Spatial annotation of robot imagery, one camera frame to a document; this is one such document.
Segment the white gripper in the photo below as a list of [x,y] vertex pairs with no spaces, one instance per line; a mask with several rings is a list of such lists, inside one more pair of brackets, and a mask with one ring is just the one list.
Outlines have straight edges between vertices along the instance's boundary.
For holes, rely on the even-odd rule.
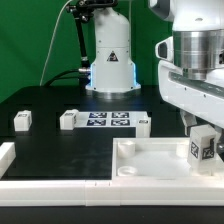
[[217,154],[224,154],[224,68],[208,72],[205,81],[194,81],[183,77],[174,64],[161,60],[158,80],[162,99],[182,109],[185,135],[197,125],[196,117],[206,120],[220,127],[214,129],[213,145]]

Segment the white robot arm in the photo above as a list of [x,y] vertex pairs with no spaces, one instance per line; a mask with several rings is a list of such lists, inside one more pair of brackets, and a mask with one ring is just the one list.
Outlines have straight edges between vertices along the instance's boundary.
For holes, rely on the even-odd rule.
[[[130,59],[129,22],[113,10],[116,0],[95,0],[96,58],[86,90],[111,97],[140,88]],[[155,45],[159,91],[178,107],[185,128],[197,117],[224,132],[224,0],[148,0],[172,23],[172,35]]]

